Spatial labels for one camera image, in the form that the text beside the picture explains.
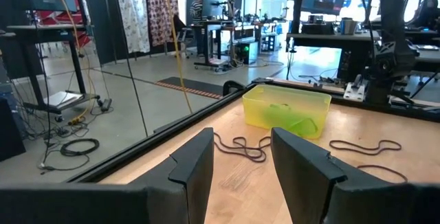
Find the floral curtain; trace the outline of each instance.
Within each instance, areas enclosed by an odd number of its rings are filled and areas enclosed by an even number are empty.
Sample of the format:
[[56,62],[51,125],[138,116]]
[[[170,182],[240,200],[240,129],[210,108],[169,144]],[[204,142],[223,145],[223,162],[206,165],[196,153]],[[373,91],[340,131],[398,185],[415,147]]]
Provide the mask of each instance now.
[[170,0],[171,17],[168,13],[166,0],[147,0],[148,19],[150,21],[152,45],[163,45],[166,42],[173,42],[171,38],[171,19],[174,15],[179,15],[179,4],[177,0]]
[[150,52],[146,0],[118,0],[129,53]]

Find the yellow plastic container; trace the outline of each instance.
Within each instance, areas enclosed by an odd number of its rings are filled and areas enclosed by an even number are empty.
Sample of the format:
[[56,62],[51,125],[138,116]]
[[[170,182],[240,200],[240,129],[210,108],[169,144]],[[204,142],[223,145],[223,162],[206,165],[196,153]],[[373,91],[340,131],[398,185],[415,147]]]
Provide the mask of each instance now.
[[281,127],[298,136],[321,136],[331,96],[312,91],[258,85],[243,96],[246,124]]

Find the gray floor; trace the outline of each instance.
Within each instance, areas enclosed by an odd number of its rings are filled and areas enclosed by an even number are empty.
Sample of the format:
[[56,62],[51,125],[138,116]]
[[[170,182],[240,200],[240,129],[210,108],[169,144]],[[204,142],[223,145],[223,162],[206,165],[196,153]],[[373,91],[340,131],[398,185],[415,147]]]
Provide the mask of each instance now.
[[[54,171],[41,174],[36,165],[41,162],[41,157],[45,151],[43,140],[25,141],[27,152],[3,161],[0,163],[0,183],[16,183],[16,182],[61,182],[64,181],[88,167],[120,152],[124,148],[140,141],[146,137],[140,110],[133,90],[130,79],[121,76],[130,76],[127,63],[120,61],[117,64],[110,63],[105,65],[102,73],[99,63],[93,50],[88,49],[91,62],[90,77],[94,83],[96,93],[102,98],[107,98],[105,82],[107,83],[110,97],[113,99],[114,111],[105,115],[101,115],[89,125],[90,131],[85,137],[96,138],[100,141],[100,148],[90,154],[90,162],[77,170],[71,171]],[[50,75],[48,80],[49,92],[66,90],[69,86],[69,80],[72,76],[73,65],[70,59],[59,50],[52,50],[45,59],[45,68]],[[298,48],[298,53],[294,57],[294,65],[290,79],[298,81],[308,81],[309,78],[301,78],[300,75],[317,75],[326,71],[322,76],[334,77],[338,67],[340,51],[328,48]],[[273,60],[284,63],[285,65],[270,65],[266,67],[241,67],[233,69],[226,74],[216,74],[208,69],[195,69],[193,63],[199,59],[183,59],[183,75],[184,78],[209,82],[216,85],[222,85],[227,80],[235,80],[243,84],[251,82],[258,77],[273,76],[277,78],[285,78],[287,73],[287,54],[278,52],[275,54],[263,54],[261,58],[265,60]],[[82,67],[87,68],[88,62],[83,59]],[[135,81],[142,110],[146,121],[146,128],[151,134],[154,129],[172,122],[180,117],[190,114],[184,95],[181,91],[158,87],[153,83],[171,76],[179,76],[177,63],[173,55],[162,55],[156,57],[139,58],[137,61],[131,60],[131,68]],[[89,82],[87,80],[88,71],[83,71],[86,88],[89,91]],[[39,78],[41,88],[45,95],[44,79]],[[410,81],[412,87],[417,84],[416,79]],[[20,95],[27,99],[33,100],[30,84],[26,79],[20,79],[16,83]],[[440,100],[437,83],[431,83],[423,90],[419,98],[425,100]],[[71,90],[78,90],[78,85],[74,77]],[[203,96],[197,96],[189,93],[190,103],[193,111],[203,108],[215,100]],[[74,109],[67,110],[63,113],[66,120],[70,120],[78,114],[82,113],[88,104],[84,103]],[[37,113],[42,120],[36,120],[30,117],[30,125],[37,131],[42,130],[42,124],[47,128],[47,117],[45,113]],[[71,168],[79,166],[86,160],[85,157],[64,157],[59,153],[52,153],[46,161],[47,165],[56,168]]]

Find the yellow cable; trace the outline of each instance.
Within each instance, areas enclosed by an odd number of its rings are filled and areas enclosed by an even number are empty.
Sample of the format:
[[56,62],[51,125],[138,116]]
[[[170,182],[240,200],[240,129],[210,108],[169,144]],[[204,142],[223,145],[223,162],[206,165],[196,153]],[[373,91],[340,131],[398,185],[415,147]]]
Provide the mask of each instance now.
[[181,85],[181,87],[184,90],[186,104],[188,105],[188,108],[190,109],[190,113],[193,113],[193,110],[191,109],[190,100],[188,99],[188,94],[186,93],[186,88],[185,88],[185,84],[184,84],[184,77],[183,77],[183,74],[182,74],[182,62],[180,61],[180,52],[179,52],[179,48],[177,46],[176,29],[175,29],[175,26],[174,26],[173,13],[171,12],[170,0],[166,0],[166,7],[168,8],[168,13],[170,15],[171,30],[172,30],[172,33],[173,33],[174,47],[175,47],[175,50],[176,50],[177,67],[179,68],[180,85]]
[[[76,24],[75,24],[74,19],[72,18],[71,14],[70,14],[70,11],[69,11],[69,8],[67,7],[66,1],[65,0],[61,0],[61,2],[63,3],[64,8],[66,9],[66,13],[67,13],[67,16],[69,17],[69,20],[70,20],[71,24],[74,26],[74,37],[76,39],[76,46],[78,46],[78,53],[80,54],[81,46],[80,46],[80,41],[78,40],[78,31],[76,29]],[[90,78],[90,59],[87,59],[87,62],[88,62],[88,69],[89,69],[87,77],[89,79],[89,89],[90,89],[90,92],[91,92],[92,82],[91,82],[91,78]],[[86,112],[91,108],[91,104],[92,103],[93,102],[91,101],[91,95],[90,95],[90,97],[89,97],[89,106],[79,116],[77,116],[74,119],[72,119],[71,122],[72,123],[74,123],[74,122],[78,123],[80,118],[82,118],[86,114]]]

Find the office chair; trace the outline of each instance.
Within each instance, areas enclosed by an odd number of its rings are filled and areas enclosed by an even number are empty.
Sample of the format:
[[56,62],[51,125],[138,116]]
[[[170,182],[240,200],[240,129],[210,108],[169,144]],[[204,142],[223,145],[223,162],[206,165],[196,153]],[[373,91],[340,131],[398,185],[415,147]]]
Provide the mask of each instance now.
[[174,15],[174,26],[177,33],[177,42],[184,44],[184,48],[180,51],[180,56],[185,53],[186,59],[189,59],[190,56],[188,55],[188,45],[191,44],[194,41],[194,34],[193,29],[186,27],[185,23],[180,20],[178,15]]

